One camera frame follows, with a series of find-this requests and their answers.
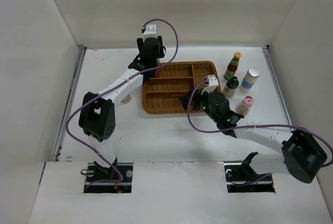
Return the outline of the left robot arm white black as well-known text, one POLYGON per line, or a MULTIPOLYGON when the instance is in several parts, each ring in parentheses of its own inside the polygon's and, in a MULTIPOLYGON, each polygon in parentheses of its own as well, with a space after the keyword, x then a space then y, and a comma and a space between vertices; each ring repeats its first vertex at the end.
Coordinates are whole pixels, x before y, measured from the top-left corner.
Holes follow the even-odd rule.
POLYGON ((115 107, 131 91, 141 87, 149 79, 159 77, 159 59, 165 55, 162 37, 138 38, 137 46, 138 55, 115 82, 97 93, 87 92, 83 98, 85 104, 100 97, 82 109, 79 116, 79 126, 89 136, 95 149, 115 130, 115 107))

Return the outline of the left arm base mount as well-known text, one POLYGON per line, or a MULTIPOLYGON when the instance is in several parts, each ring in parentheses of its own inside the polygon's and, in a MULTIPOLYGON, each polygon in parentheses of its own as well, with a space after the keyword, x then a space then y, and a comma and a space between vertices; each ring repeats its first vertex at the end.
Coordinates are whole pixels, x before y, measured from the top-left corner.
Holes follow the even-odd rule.
POLYGON ((112 167, 103 167, 97 162, 89 163, 80 174, 85 177, 84 193, 131 193, 133 179, 133 163, 113 163, 121 176, 112 167))

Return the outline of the dark soy sauce bottle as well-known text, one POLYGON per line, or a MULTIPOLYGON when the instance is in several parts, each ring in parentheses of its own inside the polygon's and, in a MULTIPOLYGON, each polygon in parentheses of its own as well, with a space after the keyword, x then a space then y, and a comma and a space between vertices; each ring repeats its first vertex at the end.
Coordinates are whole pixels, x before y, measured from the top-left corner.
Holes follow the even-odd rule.
POLYGON ((159 58, 157 58, 157 59, 156 59, 156 67, 157 67, 157 68, 154 70, 155 78, 160 77, 160 69, 159 69, 159 65, 160 65, 159 58))

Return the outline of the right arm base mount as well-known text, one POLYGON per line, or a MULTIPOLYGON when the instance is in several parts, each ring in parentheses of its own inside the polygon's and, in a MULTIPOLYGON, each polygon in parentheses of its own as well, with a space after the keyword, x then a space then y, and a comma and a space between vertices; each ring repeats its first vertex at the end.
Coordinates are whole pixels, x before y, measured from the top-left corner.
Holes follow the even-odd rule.
POLYGON ((228 193, 275 193, 270 173, 257 174, 250 166, 257 152, 250 153, 243 161, 224 163, 228 193))

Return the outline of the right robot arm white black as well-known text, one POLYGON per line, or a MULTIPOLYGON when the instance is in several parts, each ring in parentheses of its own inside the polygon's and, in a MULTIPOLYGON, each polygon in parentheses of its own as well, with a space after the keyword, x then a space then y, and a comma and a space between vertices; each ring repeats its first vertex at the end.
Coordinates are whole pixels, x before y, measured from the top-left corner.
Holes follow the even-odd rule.
POLYGON ((283 157, 287 172, 296 180, 311 183, 319 170, 327 166, 327 154, 318 144, 319 136, 302 127, 272 124, 239 126, 244 115, 230 109, 229 101, 220 92, 191 90, 180 97, 184 110, 202 110, 217 126, 216 133, 253 141, 283 157))

